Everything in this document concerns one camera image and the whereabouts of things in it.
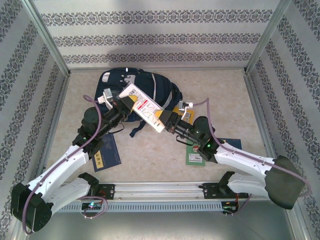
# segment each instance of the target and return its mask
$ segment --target green book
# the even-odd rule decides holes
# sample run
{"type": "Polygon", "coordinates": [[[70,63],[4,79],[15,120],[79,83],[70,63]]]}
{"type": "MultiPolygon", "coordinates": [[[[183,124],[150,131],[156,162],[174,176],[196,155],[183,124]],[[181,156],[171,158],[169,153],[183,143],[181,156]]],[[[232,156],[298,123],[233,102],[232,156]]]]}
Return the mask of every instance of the green book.
{"type": "MultiPolygon", "coordinates": [[[[225,143],[230,144],[231,146],[242,150],[241,140],[240,139],[231,139],[231,138],[219,138],[220,140],[223,140],[225,143]]],[[[206,161],[202,159],[199,153],[197,153],[197,150],[199,148],[198,144],[193,144],[192,146],[186,146],[186,157],[185,162],[187,165],[192,166],[205,166],[206,161]]]]}

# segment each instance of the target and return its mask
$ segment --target backpack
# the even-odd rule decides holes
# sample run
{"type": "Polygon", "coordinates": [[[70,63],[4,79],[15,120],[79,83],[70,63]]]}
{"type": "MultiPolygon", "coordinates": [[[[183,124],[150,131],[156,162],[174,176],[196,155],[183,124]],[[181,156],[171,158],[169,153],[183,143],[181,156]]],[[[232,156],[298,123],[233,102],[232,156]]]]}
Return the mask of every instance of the backpack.
{"type": "MultiPolygon", "coordinates": [[[[172,111],[183,96],[177,85],[171,82],[165,76],[151,73],[142,69],[130,67],[117,67],[105,71],[98,82],[94,100],[103,95],[104,89],[110,88],[112,97],[116,98],[122,90],[131,82],[141,91],[147,94],[151,99],[155,100],[163,109],[172,111]]],[[[107,106],[98,104],[102,114],[108,112],[107,106]]],[[[140,125],[132,130],[130,136],[133,138],[140,131],[146,122],[134,111],[128,116],[125,122],[140,121],[140,125]]]]}

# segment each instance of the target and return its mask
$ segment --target speckled floor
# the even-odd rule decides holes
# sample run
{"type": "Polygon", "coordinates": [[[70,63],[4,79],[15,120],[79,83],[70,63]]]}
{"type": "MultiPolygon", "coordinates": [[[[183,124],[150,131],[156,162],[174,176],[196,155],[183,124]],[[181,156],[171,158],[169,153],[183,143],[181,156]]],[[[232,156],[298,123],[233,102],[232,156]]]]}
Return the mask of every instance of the speckled floor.
{"type": "MultiPolygon", "coordinates": [[[[242,149],[265,156],[265,148],[240,70],[159,71],[174,82],[186,102],[199,103],[210,98],[210,112],[216,135],[241,139],[242,149]]],[[[74,72],[64,100],[47,167],[51,166],[77,136],[84,111],[91,107],[83,94],[95,95],[101,72],[74,72]]],[[[205,106],[195,107],[195,118],[206,115],[205,106]]],[[[171,133],[157,133],[145,126],[134,138],[129,133],[138,122],[126,122],[125,129],[114,135],[122,164],[94,172],[90,160],[67,182],[80,173],[94,175],[100,182],[180,182],[218,181],[226,171],[238,170],[213,162],[205,166],[186,165],[186,146],[171,133]]]]}

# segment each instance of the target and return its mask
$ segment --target purple cable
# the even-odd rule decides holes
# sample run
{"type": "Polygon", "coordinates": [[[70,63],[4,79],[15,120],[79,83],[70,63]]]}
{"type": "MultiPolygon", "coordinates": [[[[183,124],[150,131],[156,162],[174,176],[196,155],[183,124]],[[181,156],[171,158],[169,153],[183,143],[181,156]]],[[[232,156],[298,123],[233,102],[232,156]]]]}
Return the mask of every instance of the purple cable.
{"type": "MultiPolygon", "coordinates": [[[[202,105],[202,104],[204,104],[204,103],[206,103],[206,112],[207,112],[208,122],[212,125],[211,117],[210,117],[209,98],[207,98],[206,100],[204,100],[204,101],[202,101],[202,102],[200,102],[200,103],[193,104],[193,106],[194,106],[194,107],[195,107],[195,106],[199,106],[199,105],[202,105]]],[[[301,194],[299,197],[305,197],[305,196],[307,196],[307,195],[309,195],[309,194],[311,193],[311,185],[310,185],[310,183],[309,183],[306,179],[304,179],[302,176],[300,176],[299,174],[296,174],[295,172],[290,171],[290,170],[288,170],[288,169],[285,169],[285,168],[283,168],[283,167],[280,167],[280,166],[271,164],[271,163],[269,163],[269,162],[263,161],[263,160],[261,160],[261,159],[259,159],[259,158],[255,158],[255,157],[253,157],[253,156],[247,155],[247,154],[245,154],[245,153],[243,153],[243,152],[233,151],[233,150],[231,150],[231,149],[229,149],[229,148],[227,148],[227,147],[225,147],[225,146],[223,146],[223,145],[221,144],[221,142],[220,142],[220,141],[218,140],[218,138],[216,137],[216,135],[215,135],[212,127],[209,127],[209,129],[210,129],[210,132],[211,132],[211,135],[212,135],[213,139],[214,139],[214,140],[216,141],[216,143],[217,143],[221,148],[223,148],[224,150],[226,150],[226,151],[228,151],[228,152],[230,152],[230,153],[238,154],[238,155],[240,155],[240,156],[249,158],[249,159],[254,160],[254,161],[258,162],[258,163],[268,165],[268,166],[270,166],[270,167],[272,167],[272,168],[276,168],[276,169],[278,169],[278,170],[281,170],[281,171],[283,171],[283,172],[285,172],[285,173],[287,173],[287,174],[290,174],[290,175],[292,175],[292,176],[300,179],[302,182],[304,182],[304,183],[307,185],[307,191],[306,191],[305,193],[301,194]]]]}
{"type": "MultiPolygon", "coordinates": [[[[36,186],[34,187],[34,189],[31,191],[31,193],[29,194],[29,196],[27,197],[26,201],[25,201],[25,204],[24,204],[24,207],[23,207],[23,212],[22,212],[22,229],[25,233],[25,235],[29,236],[33,233],[33,231],[31,230],[30,232],[28,232],[27,230],[27,224],[26,224],[26,215],[27,215],[27,209],[28,209],[28,205],[29,205],[29,202],[30,202],[30,199],[32,198],[32,196],[34,195],[34,193],[37,191],[37,189],[43,184],[43,182],[49,177],[49,175],[54,171],[56,170],[61,164],[63,164],[68,158],[71,158],[73,155],[75,155],[77,152],[79,152],[81,149],[83,149],[85,146],[87,146],[95,137],[96,135],[99,133],[99,130],[100,130],[100,126],[101,126],[101,122],[102,122],[102,117],[101,117],[101,112],[98,108],[98,105],[95,103],[95,101],[89,97],[88,95],[83,95],[83,98],[88,101],[88,102],[91,102],[93,103],[93,105],[95,106],[97,112],[98,112],[98,118],[99,118],[99,122],[98,122],[98,126],[97,126],[97,129],[95,131],[95,133],[92,135],[92,137],[87,141],[85,142],[82,146],[80,146],[78,149],[76,149],[75,151],[73,151],[72,153],[70,153],[68,156],[66,156],[62,161],[60,161],[57,165],[55,165],[50,171],[48,171],[46,173],[46,175],[44,175],[44,177],[36,184],[36,186]]],[[[90,196],[90,198],[101,198],[101,197],[98,197],[98,196],[90,196]]]]}
{"type": "Polygon", "coordinates": [[[82,196],[82,197],[78,198],[78,200],[81,200],[81,199],[100,199],[102,201],[105,201],[105,207],[103,208],[103,210],[101,212],[97,213],[94,216],[87,217],[86,211],[88,209],[90,209],[90,208],[85,209],[84,212],[83,212],[83,215],[84,215],[85,218],[94,219],[96,217],[99,217],[101,214],[103,214],[108,209],[108,201],[107,201],[107,199],[105,199],[102,196],[82,196]]]}

